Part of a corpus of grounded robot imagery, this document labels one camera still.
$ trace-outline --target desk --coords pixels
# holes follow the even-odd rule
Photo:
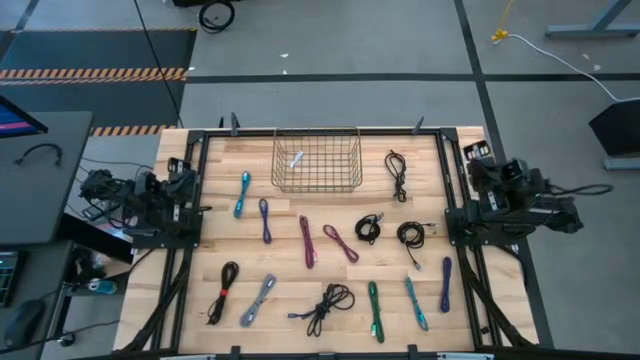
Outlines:
[[[0,335],[6,319],[26,300],[60,289],[71,261],[74,243],[131,263],[131,246],[118,238],[64,213],[75,180],[93,115],[89,112],[33,113],[49,128],[47,134],[0,139],[0,248],[27,255],[18,275],[15,296],[0,308]],[[13,163],[31,146],[55,143],[63,150],[55,165],[53,149],[37,149],[22,166]],[[58,335],[64,325],[70,298],[51,294],[32,340]],[[38,359],[43,345],[2,355],[2,359]]]
[[[457,131],[461,146],[483,138],[480,127]],[[188,133],[188,130],[162,133],[154,169],[160,177],[167,175],[170,157],[184,157]],[[242,353],[403,352],[407,344],[416,344],[421,352],[473,350],[456,251],[448,242],[444,223],[447,199],[435,137],[363,135],[361,141],[364,182],[355,192],[290,194],[282,193],[270,181],[272,137],[253,134],[211,139],[200,206],[213,209],[205,212],[200,246],[193,253],[180,354],[229,353],[233,345],[241,346]],[[403,154],[407,160],[408,200],[404,204],[392,197],[393,182],[383,161],[389,149]],[[447,148],[447,153],[451,166],[452,149]],[[244,170],[251,173],[252,180],[244,215],[238,220],[232,211],[240,194],[240,176]],[[455,173],[452,173],[452,183],[458,184]],[[459,189],[456,195],[461,201]],[[258,200],[262,197],[269,201],[269,227],[273,236],[270,245],[262,241],[258,209]],[[356,221],[379,212],[384,212],[385,217],[381,222],[382,234],[375,245],[358,241],[353,230]],[[319,256],[312,270],[304,264],[300,214],[309,219]],[[422,271],[413,267],[406,248],[396,238],[398,226],[411,220],[439,224],[437,234],[428,235],[425,246],[413,251],[422,264]],[[360,254],[358,263],[349,263],[342,249],[324,235],[324,224],[333,225]],[[494,299],[518,330],[536,342],[518,262],[491,247],[485,248],[484,254]],[[438,310],[444,256],[454,261],[451,311],[447,314]],[[131,341],[157,304],[164,258],[163,251],[156,251],[131,274],[115,349]],[[231,260],[239,264],[240,272],[229,291],[222,320],[216,326],[205,325],[207,309],[220,291],[220,270]],[[261,306],[254,324],[248,329],[241,328],[239,318],[254,301],[267,272],[273,273],[278,283]],[[414,282],[418,301],[429,322],[427,333],[416,323],[403,284],[407,275]],[[372,312],[367,297],[370,280],[377,282],[380,293],[384,344],[378,344],[370,335]],[[331,311],[323,322],[322,336],[307,337],[309,319],[287,319],[286,314],[312,309],[332,282],[345,284],[355,293],[355,306],[348,311]],[[482,310],[480,301],[476,303]],[[173,313],[173,309],[169,309],[165,320],[171,320]],[[481,325],[485,324],[484,311],[479,311],[479,315]],[[163,347],[168,345],[170,326],[165,325],[165,329]],[[490,343],[487,335],[484,340]]]

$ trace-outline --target black power cable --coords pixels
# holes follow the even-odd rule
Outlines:
[[[349,297],[351,297],[351,304],[345,307],[338,306],[338,303]],[[329,286],[327,286],[327,291],[322,294],[322,301],[316,304],[316,307],[313,308],[313,310],[304,314],[289,313],[287,317],[290,319],[301,318],[302,320],[305,320],[306,318],[313,316],[309,326],[307,327],[307,336],[315,335],[318,337],[322,333],[322,320],[324,320],[325,316],[329,313],[331,307],[335,307],[338,310],[349,310],[353,305],[355,305],[355,303],[356,298],[348,287],[340,284],[329,284]]]
[[[171,98],[173,109],[175,110],[176,116],[178,117],[178,123],[180,124],[180,127],[184,128],[184,124],[182,123],[182,118],[180,117],[180,108],[178,108],[178,102],[176,101],[175,96],[173,96],[171,87],[169,87],[167,78],[164,76],[164,72],[162,71],[162,66],[160,65],[158,54],[156,53],[156,49],[153,47],[153,43],[151,42],[151,37],[149,36],[149,31],[147,30],[147,25],[144,23],[144,19],[142,18],[142,12],[140,11],[140,5],[138,5],[138,0],[133,0],[133,3],[136,5],[136,10],[138,11],[138,17],[140,18],[140,24],[142,25],[142,30],[144,30],[144,36],[147,38],[147,42],[149,43],[149,48],[151,49],[151,53],[153,54],[153,59],[156,62],[156,66],[158,67],[160,76],[162,76],[162,81],[164,82],[164,86],[167,88],[167,91],[169,92],[169,97]]]
[[[378,221],[382,219],[383,214],[376,215],[370,214],[362,219],[358,220],[356,223],[356,235],[358,235],[358,240],[368,241],[369,245],[373,245],[376,242],[378,236],[380,236],[380,225],[378,225]],[[363,233],[362,229],[365,225],[369,225],[369,232]]]
[[[435,224],[420,224],[415,221],[408,221],[406,223],[402,223],[402,225],[400,225],[398,231],[396,232],[398,240],[400,240],[400,242],[407,247],[407,252],[411,257],[411,261],[413,261],[413,266],[415,266],[418,270],[422,269],[422,266],[420,266],[416,259],[413,258],[410,249],[419,249],[424,246],[423,226],[435,226]],[[411,239],[407,239],[407,231],[409,230],[414,230],[416,232],[416,235]]]
[[[215,325],[220,321],[224,302],[227,299],[227,294],[229,293],[229,288],[238,276],[239,271],[240,267],[233,261],[229,261],[222,267],[222,274],[220,276],[222,289],[220,290],[220,296],[218,299],[209,306],[209,311],[207,312],[207,315],[209,315],[209,321],[207,321],[207,325]]]
[[[229,19],[225,21],[222,25],[214,24],[214,21],[218,20],[217,16],[213,18],[213,21],[209,20],[209,18],[205,16],[207,10],[209,10],[214,5],[221,5],[229,9]],[[224,29],[228,28],[235,18],[236,18],[236,9],[233,7],[233,5],[231,5],[231,1],[228,1],[228,0],[209,1],[208,3],[202,6],[202,8],[200,9],[200,13],[198,14],[198,19],[200,20],[200,26],[202,27],[202,30],[209,34],[217,34],[223,31]]]
[[[402,188],[402,185],[404,185],[404,174],[407,171],[407,162],[404,160],[404,156],[394,152],[393,150],[389,151],[389,154],[387,154],[387,156],[384,158],[384,164],[387,166],[387,170],[389,170],[391,176],[393,176],[393,178],[395,179],[394,186],[396,187],[396,192],[393,194],[393,196],[400,202],[406,202],[407,192]],[[400,162],[399,169],[393,163],[394,159]]]

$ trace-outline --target gray floor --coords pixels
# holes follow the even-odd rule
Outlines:
[[[197,26],[196,8],[139,0],[150,27]],[[11,28],[25,0],[4,0],[0,29]],[[517,40],[494,46],[506,1],[465,0],[485,73],[567,73],[568,69]],[[546,25],[589,22],[604,0],[521,0],[507,29],[581,69],[640,72],[640,38],[547,40]],[[191,75],[329,73],[469,73],[458,18],[449,0],[245,0],[224,33],[198,33]],[[640,22],[636,1],[620,17]],[[40,0],[28,29],[139,28],[130,0]],[[640,82],[608,83],[619,97],[640,96]],[[488,84],[508,156],[540,167],[558,185],[607,182],[612,194],[579,198],[585,229],[568,236],[541,229],[530,244],[556,347],[640,353],[637,324],[640,282],[640,176],[607,173],[605,157],[587,123],[611,104],[593,83]],[[243,126],[485,125],[478,94],[467,82],[332,82],[191,84],[182,103],[187,127],[215,127],[235,111]],[[86,156],[151,164],[157,136],[92,138]],[[100,167],[83,164],[87,169]],[[120,176],[136,168],[109,166]],[[84,205],[72,195],[70,205]],[[119,316],[121,299],[74,301],[68,328]],[[44,359],[66,359],[110,350],[115,327],[86,333],[68,349],[47,347]]]

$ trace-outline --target metal wire basket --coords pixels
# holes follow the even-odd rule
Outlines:
[[[362,184],[360,130],[276,129],[271,183],[283,192],[354,191]]]

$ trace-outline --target wooden tabletop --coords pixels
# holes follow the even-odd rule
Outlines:
[[[166,177],[170,157],[182,158],[188,130],[162,133],[155,173]],[[458,128],[460,145],[484,138],[481,127]],[[407,344],[419,351],[472,350],[462,280],[455,249],[449,245],[444,209],[446,197],[434,137],[362,136],[362,185],[349,194],[283,193],[271,184],[273,138],[213,138],[209,144],[201,206],[213,209],[204,215],[200,247],[194,252],[185,308],[180,353],[229,353],[241,346],[243,353],[307,352],[401,352]],[[384,157],[393,149],[407,161],[407,202],[392,197],[393,179],[384,166]],[[451,149],[447,147],[451,169]],[[233,208],[241,190],[241,174],[252,175],[241,219]],[[260,198],[269,201],[269,228],[273,242],[262,240],[263,223],[258,208]],[[355,223],[363,216],[384,212],[382,234],[374,245],[359,241]],[[304,243],[298,216],[309,219],[318,262],[311,270],[304,262]],[[425,246],[413,250],[422,265],[418,271],[396,237],[406,221],[431,222],[439,226],[427,234]],[[343,250],[323,232],[333,225],[360,259],[350,263]],[[493,296],[523,336],[537,341],[529,301],[518,262],[493,247],[485,247],[485,259]],[[131,341],[156,306],[166,252],[157,250],[131,275],[122,309],[115,348]],[[439,310],[442,289],[442,260],[453,260],[451,311]],[[240,272],[229,290],[222,320],[206,325],[207,310],[221,288],[220,271],[235,261]],[[242,328],[240,316],[253,303],[267,273],[278,281],[260,307],[250,328]],[[413,280],[418,302],[429,323],[422,331],[403,280]],[[372,310],[367,296],[369,281],[377,282],[386,340],[379,344],[371,336]],[[288,319],[287,313],[307,312],[322,300],[330,283],[344,284],[355,294],[355,306],[347,311],[332,309],[323,321],[319,338],[306,335],[309,319]],[[479,304],[481,324],[486,324]],[[168,312],[166,324],[172,320]],[[168,344],[171,326],[165,326],[163,345]],[[488,335],[485,342],[490,344]]]

